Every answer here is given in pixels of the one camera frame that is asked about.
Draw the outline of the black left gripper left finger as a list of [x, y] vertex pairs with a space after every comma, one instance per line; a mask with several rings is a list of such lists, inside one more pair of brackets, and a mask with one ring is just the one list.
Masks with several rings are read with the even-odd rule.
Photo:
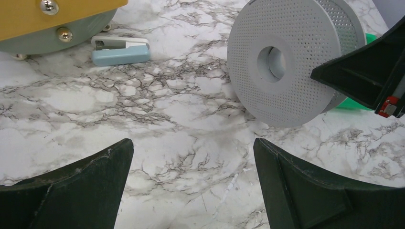
[[3, 229], [112, 229], [134, 154], [125, 138], [48, 173], [0, 187]]

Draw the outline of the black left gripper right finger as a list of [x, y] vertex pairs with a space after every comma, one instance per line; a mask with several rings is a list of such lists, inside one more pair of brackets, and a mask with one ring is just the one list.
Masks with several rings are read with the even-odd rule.
[[335, 174], [263, 138], [253, 150], [271, 228], [404, 228], [404, 188]]

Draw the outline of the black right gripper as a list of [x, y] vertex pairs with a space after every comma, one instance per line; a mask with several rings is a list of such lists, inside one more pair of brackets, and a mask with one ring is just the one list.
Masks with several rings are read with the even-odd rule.
[[405, 115], [405, 20], [362, 48], [316, 67], [311, 79], [379, 116]]

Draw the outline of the grey perforated cable spool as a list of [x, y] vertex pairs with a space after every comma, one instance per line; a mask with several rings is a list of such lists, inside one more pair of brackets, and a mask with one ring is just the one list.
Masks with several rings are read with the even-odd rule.
[[356, 12], [344, 0], [252, 0], [230, 32], [229, 76], [256, 119], [296, 127], [346, 99], [311, 79], [312, 71], [366, 43]]

